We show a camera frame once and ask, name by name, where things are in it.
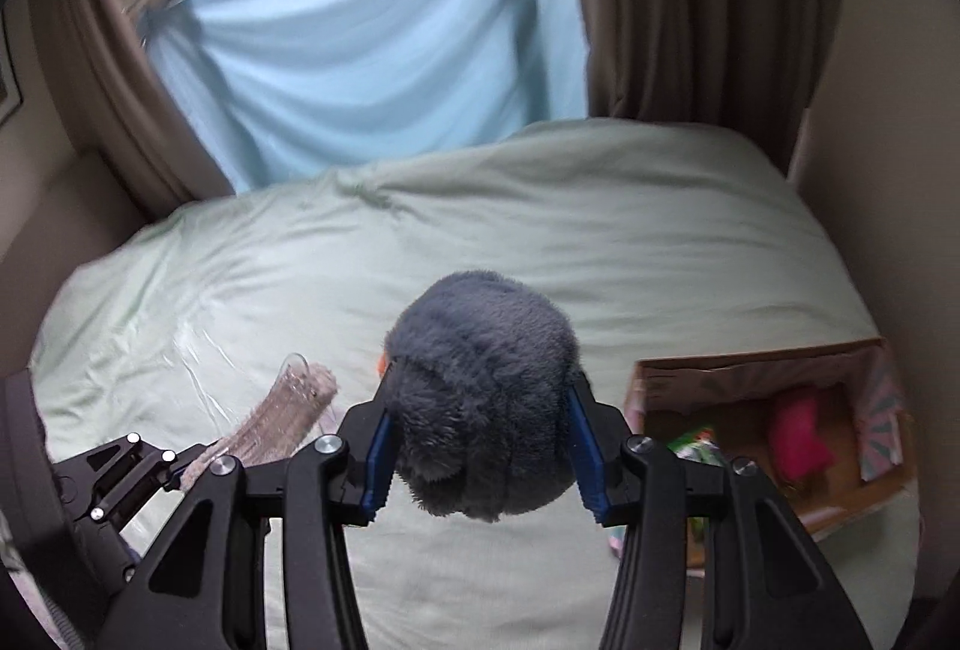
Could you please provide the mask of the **pink zippered pouch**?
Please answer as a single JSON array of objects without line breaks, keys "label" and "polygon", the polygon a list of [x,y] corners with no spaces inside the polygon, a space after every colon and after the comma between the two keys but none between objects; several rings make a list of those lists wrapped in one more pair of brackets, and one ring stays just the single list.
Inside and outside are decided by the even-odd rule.
[{"label": "pink zippered pouch", "polygon": [[799,387],[775,398],[768,423],[768,452],[778,478],[799,485],[835,464],[818,432],[818,392]]}]

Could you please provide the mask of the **green wet wipes pack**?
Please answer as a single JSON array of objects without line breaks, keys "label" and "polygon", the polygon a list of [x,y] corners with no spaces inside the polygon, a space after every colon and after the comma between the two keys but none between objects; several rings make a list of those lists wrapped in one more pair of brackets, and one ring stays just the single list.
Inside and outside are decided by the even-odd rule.
[{"label": "green wet wipes pack", "polygon": [[[685,432],[685,434],[670,442],[669,449],[683,460],[715,465],[715,467],[722,464],[722,455],[713,426],[700,426],[697,429]],[[688,520],[688,530],[690,530],[690,535],[692,535],[692,540],[695,543],[704,543],[706,520],[703,517],[693,517],[693,519]]]}]

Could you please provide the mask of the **clear packaged brown item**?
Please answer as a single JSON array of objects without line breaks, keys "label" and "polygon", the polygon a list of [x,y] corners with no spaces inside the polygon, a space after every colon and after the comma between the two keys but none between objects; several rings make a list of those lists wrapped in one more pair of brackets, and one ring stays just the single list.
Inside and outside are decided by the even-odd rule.
[{"label": "clear packaged brown item", "polygon": [[302,354],[285,359],[267,395],[229,434],[195,458],[181,474],[181,489],[190,491],[218,457],[235,457],[245,467],[273,464],[296,452],[309,434],[335,429],[338,382],[331,369]]}]

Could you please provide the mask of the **grey plush toy orange tuft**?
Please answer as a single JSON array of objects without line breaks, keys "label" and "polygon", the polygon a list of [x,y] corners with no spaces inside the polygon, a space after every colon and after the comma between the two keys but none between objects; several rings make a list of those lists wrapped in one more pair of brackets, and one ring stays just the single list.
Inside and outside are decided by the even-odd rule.
[{"label": "grey plush toy orange tuft", "polygon": [[493,523],[573,485],[579,345],[548,297],[485,270],[444,276],[400,314],[384,359],[395,473],[425,512]]}]

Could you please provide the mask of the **cardboard box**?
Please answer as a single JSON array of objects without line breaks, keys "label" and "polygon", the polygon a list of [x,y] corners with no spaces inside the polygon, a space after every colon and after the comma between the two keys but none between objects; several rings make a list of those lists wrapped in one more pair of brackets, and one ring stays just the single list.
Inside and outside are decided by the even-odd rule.
[{"label": "cardboard box", "polygon": [[754,460],[815,538],[916,476],[913,418],[882,338],[640,361],[623,413],[683,457]]}]

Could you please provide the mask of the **pale green bed sheet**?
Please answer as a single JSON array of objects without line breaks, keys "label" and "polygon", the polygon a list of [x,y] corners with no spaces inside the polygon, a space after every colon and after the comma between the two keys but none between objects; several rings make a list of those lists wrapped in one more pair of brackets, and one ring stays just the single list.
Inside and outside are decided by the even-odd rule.
[{"label": "pale green bed sheet", "polygon": [[[437,279],[494,270],[555,302],[597,398],[636,361],[877,335],[838,251],[740,135],[540,124],[434,153],[184,207],[76,270],[32,350],[54,462],[138,432],[212,442],[291,353],[324,364],[337,410],[377,386],[382,340]],[[822,549],[875,648],[907,617],[913,486]],[[394,481],[347,531],[371,648],[597,648],[617,561],[576,489],[537,512],[436,519]]]}]

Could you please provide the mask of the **left brown curtain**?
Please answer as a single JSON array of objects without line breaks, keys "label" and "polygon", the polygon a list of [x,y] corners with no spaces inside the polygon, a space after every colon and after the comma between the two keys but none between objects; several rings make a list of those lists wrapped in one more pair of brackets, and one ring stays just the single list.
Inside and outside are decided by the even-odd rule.
[{"label": "left brown curtain", "polygon": [[47,88],[78,152],[96,152],[153,218],[235,189],[146,57],[119,0],[28,0]]}]

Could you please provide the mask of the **light blue window cloth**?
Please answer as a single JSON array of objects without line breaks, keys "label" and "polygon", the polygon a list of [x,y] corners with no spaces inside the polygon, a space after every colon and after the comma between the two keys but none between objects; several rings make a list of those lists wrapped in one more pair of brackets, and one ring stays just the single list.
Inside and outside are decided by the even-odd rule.
[{"label": "light blue window cloth", "polygon": [[143,28],[239,192],[587,113],[579,0],[174,0]]}]

